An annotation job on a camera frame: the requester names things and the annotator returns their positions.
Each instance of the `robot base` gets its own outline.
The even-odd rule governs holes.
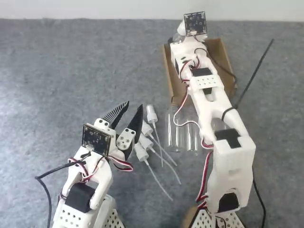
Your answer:
[[[241,220],[235,212],[223,213],[221,216],[216,216],[217,223],[212,226],[212,218],[204,209],[197,210],[190,228],[245,228]]]
[[[105,225],[105,228],[124,228],[123,222],[119,219],[117,211],[113,208],[112,213],[109,215]]]

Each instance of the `black cable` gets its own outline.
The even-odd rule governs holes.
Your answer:
[[[270,43],[268,44],[266,50],[264,51],[262,57],[260,58],[260,61],[258,62],[257,66],[256,66],[256,69],[254,70],[254,72],[253,72],[253,74],[252,74],[252,76],[251,76],[249,82],[247,83],[245,89],[243,90],[243,92],[242,92],[241,96],[239,97],[238,101],[236,102],[236,104],[233,105],[232,107],[228,108],[227,110],[225,110],[225,111],[223,112],[222,121],[224,121],[225,115],[226,115],[226,113],[227,113],[228,111],[230,111],[230,110],[232,110],[232,109],[238,109],[239,104],[241,103],[241,101],[242,101],[242,99],[243,99],[245,93],[246,93],[247,90],[249,89],[249,86],[251,85],[253,79],[254,79],[255,76],[257,75],[257,71],[259,70],[260,66],[262,65],[262,62],[263,62],[263,60],[264,60],[264,58],[265,58],[267,52],[269,51],[271,45],[273,44],[274,40],[275,40],[275,39],[272,39],[272,40],[270,41]]]
[[[226,109],[226,110],[223,112],[223,115],[222,115],[222,121],[224,121],[224,118],[225,118],[226,113],[227,113],[227,112],[229,112],[229,111],[230,111],[230,110],[232,110],[232,109],[235,109],[235,107],[234,107],[234,106],[232,106],[232,107],[230,107],[230,108]]]
[[[263,220],[262,220],[261,228],[264,228],[265,220],[266,220],[266,207],[265,207],[264,202],[263,202],[263,200],[262,200],[262,198],[260,196],[260,193],[259,193],[259,191],[257,189],[257,183],[256,183],[256,180],[255,180],[255,174],[253,172],[253,169],[252,169],[252,173],[253,173],[253,186],[254,186],[254,188],[256,190],[256,193],[257,193],[256,195],[258,197],[258,200],[260,201],[260,204],[262,205],[262,208],[263,208]]]
[[[271,45],[273,44],[274,40],[275,40],[275,39],[272,39],[272,40],[270,41],[270,43],[268,44],[266,50],[264,51],[262,57],[260,58],[260,61],[259,61],[258,64],[257,64],[257,67],[256,67],[255,71],[253,72],[253,75],[251,76],[251,78],[250,78],[250,80],[249,80],[249,82],[248,82],[246,88],[244,89],[244,91],[242,92],[240,98],[238,99],[238,102],[236,103],[236,106],[238,106],[239,103],[242,101],[242,99],[243,99],[245,93],[247,92],[249,86],[251,85],[252,80],[253,80],[253,79],[255,78],[255,76],[257,75],[257,71],[259,70],[260,66],[262,65],[262,62],[263,62],[263,60],[264,60],[264,58],[265,58],[267,52],[269,51]]]
[[[48,199],[48,217],[47,217],[47,228],[49,228],[51,226],[51,217],[52,217],[52,199],[51,196],[49,194],[48,188],[46,186],[46,184],[39,179],[38,177],[35,177],[36,180],[38,180],[38,182],[42,185],[42,187],[44,188],[44,190],[47,193],[47,199]]]
[[[219,216],[216,216],[216,218],[223,220],[223,222],[224,222],[224,228],[227,228],[227,223],[226,223],[226,221],[225,221],[224,218],[219,217]]]
[[[82,159],[80,159],[80,160],[78,160],[78,161],[66,163],[66,164],[64,164],[64,165],[61,165],[61,166],[59,166],[59,167],[57,167],[57,168],[54,168],[54,169],[52,169],[52,170],[50,170],[50,171],[45,172],[45,173],[43,173],[43,174],[40,175],[40,176],[36,176],[36,177],[35,177],[35,179],[42,185],[42,187],[44,188],[44,191],[45,191],[46,194],[47,194],[47,200],[48,200],[48,217],[47,217],[48,220],[47,220],[47,228],[50,228],[50,226],[51,226],[52,199],[51,199],[51,196],[50,196],[50,194],[49,194],[49,191],[48,191],[47,186],[45,185],[45,183],[44,183],[41,179],[44,178],[44,177],[46,177],[46,176],[48,176],[48,175],[50,175],[50,174],[52,174],[52,173],[54,173],[54,172],[56,172],[56,171],[59,171],[59,170],[61,170],[61,169],[68,168],[68,167],[70,167],[70,166],[73,166],[73,165],[82,163],[83,160],[84,160],[85,158],[87,158],[88,156],[91,156],[91,153],[90,153],[90,152],[87,153]]]
[[[196,54],[196,50],[199,50],[199,49],[204,50],[204,51],[208,54],[208,56],[210,57],[210,59],[211,59],[216,65],[218,65],[219,68],[221,68],[223,71],[225,71],[227,74],[229,74],[230,76],[232,76],[232,77],[234,78],[234,82],[233,82],[233,85],[232,85],[232,89],[230,90],[229,95],[228,95],[229,98],[231,99],[231,98],[232,98],[232,97],[231,97],[231,94],[232,94],[232,91],[233,91],[233,90],[235,89],[235,87],[236,87],[236,84],[237,84],[237,82],[238,82],[238,80],[237,80],[238,78],[235,76],[235,74],[231,73],[229,70],[227,70],[226,68],[224,68],[220,63],[218,63],[218,61],[210,54],[209,48],[208,48],[207,44],[206,44],[204,41],[199,41],[199,40],[196,38],[196,36],[194,36],[194,38],[196,39],[197,42],[202,43],[202,44],[205,45],[206,48],[207,48],[207,50],[205,50],[205,49],[199,47],[199,48],[197,48],[197,49],[194,50],[194,53]]]

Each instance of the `gray carpet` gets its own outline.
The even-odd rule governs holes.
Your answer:
[[[43,228],[47,198],[34,176],[61,165],[80,146],[82,124],[130,100],[125,127],[136,107],[153,103],[157,126],[169,103],[161,44],[177,28],[170,20],[0,20],[0,227]],[[208,22],[222,37],[240,90],[271,38],[275,43],[239,112],[257,144],[254,168],[267,207],[267,227],[304,223],[304,24]],[[113,169],[110,194],[129,228],[176,228],[194,205],[206,152],[173,154],[179,186],[167,168],[150,163],[175,199],[161,192],[133,154],[133,173]],[[67,170],[45,178],[56,208]],[[254,191],[239,216],[260,226]]]

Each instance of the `plastic tube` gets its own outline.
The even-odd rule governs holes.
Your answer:
[[[160,139],[159,139],[158,134],[157,134],[155,122],[152,122],[152,125],[153,125],[153,127],[154,127],[155,134],[156,134],[156,138],[157,138],[157,141],[158,141],[158,146],[159,146],[159,148],[160,148],[160,152],[161,152],[161,162],[162,162],[162,163],[161,163],[161,166],[163,167],[162,147],[161,147]]]
[[[161,156],[160,156],[152,147],[149,147],[149,149],[150,149],[153,153],[155,153],[155,155],[156,155],[157,157],[159,157],[160,159],[162,159]],[[165,164],[167,164],[167,165],[170,167],[170,169],[173,171],[173,173],[174,173],[174,175],[175,175],[177,181],[179,182],[179,184],[181,184],[181,180],[180,180],[180,178],[179,178],[177,172],[174,170],[174,168],[170,165],[169,162],[167,162],[166,159],[163,159],[163,161],[165,162]]]
[[[152,168],[150,167],[150,164],[148,163],[147,160],[144,161],[146,163],[146,165],[149,167],[149,170],[151,171],[155,181],[158,183],[158,185],[160,186],[161,190],[168,196],[168,198],[173,201],[172,197],[167,193],[167,191],[163,188],[163,186],[161,185],[161,183],[158,181],[157,177],[155,176]]]
[[[173,160],[173,158],[162,148],[162,146],[160,145],[160,144],[158,144],[158,142],[154,139],[154,137],[152,136],[151,137],[152,138],[152,140],[160,147],[160,149],[161,149],[161,151],[163,151],[166,155],[167,155],[167,157],[171,160],[171,162],[175,165],[175,166],[177,166],[177,164],[176,164],[176,162]]]

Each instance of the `white perforated base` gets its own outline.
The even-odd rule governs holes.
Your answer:
[[[245,228],[236,213],[227,213],[216,217],[219,228]],[[212,227],[211,217],[205,210],[200,210],[191,228],[216,228]]]
[[[124,228],[122,221],[119,219],[116,209],[109,215],[105,228]]]

